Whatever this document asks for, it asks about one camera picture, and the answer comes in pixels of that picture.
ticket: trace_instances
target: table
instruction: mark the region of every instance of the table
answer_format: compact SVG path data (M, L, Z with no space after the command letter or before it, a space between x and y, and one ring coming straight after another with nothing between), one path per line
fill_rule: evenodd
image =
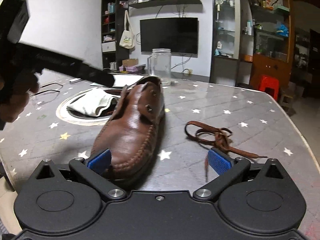
M91 89L90 82L70 85L70 77L61 76L60 93L45 93L31 98L20 118L7 124L0 135L5 168L19 191L39 162L50 158L68 163L77 156L89 156L100 125L84 126L65 122L56 116L62 101ZM312 152L289 117L268 94L204 82L174 80L164 88L166 117L161 141L155 151L154 167L140 189L182 190L191 193L203 186L204 159L208 146L189 141L184 125L191 120L214 127L229 128L231 146L277 158L290 174L307 202L300 230L310 239L320 239L320 175ZM264 163L266 159L254 160ZM209 180L217 177L209 170Z

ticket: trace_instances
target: black tv screen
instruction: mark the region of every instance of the black tv screen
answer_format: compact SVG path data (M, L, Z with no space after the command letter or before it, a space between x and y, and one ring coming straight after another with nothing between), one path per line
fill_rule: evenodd
M198 53L198 18L140 20L140 32L141 51L171 49L173 53Z

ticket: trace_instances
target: brown leather shoe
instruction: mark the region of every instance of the brown leather shoe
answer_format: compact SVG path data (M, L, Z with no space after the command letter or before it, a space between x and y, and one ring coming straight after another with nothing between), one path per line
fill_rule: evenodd
M130 88L125 86L115 111L91 150L91 154L111 151L111 168L102 176L120 182L136 180L152 159L163 116L164 99L159 78L146 77Z

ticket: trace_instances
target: canvas bag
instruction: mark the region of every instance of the canvas bag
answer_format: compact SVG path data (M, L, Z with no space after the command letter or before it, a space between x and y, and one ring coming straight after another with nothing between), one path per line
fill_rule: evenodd
M129 19L128 10L124 13L124 31L122 33L119 45L126 49L132 49L134 47L134 34L131 28L131 23Z

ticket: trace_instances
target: shoelace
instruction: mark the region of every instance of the shoelace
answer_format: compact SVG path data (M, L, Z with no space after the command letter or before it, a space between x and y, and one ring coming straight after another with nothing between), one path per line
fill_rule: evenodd
M187 131L188 125L194 125L194 126L200 127L200 129L198 129L196 131L195 136L191 135ZM189 137L189 139L191 139L192 141L196 141L196 142L204 144L204 145L214 146L215 148L222 151L224 154L228 154L229 152L233 152L233 153L236 153L236 154L241 155L246 158L252 158L252 159L268 158L268 156L259 156L255 153L246 152L246 151L239 150L239 149L236 149L236 148L229 146L228 137L230 137L232 135L232 132L228 128L215 128L215 127L212 127L212 126L207 125L202 122L190 121L190 122L186 123L186 125L184 127L184 132ZM209 141L209 140L200 138L199 136L204 133L214 135L215 140ZM208 155L207 155L205 158L205 161L204 161L204 170L205 170L206 181L208 179L208 166L209 166L209 163L208 163Z

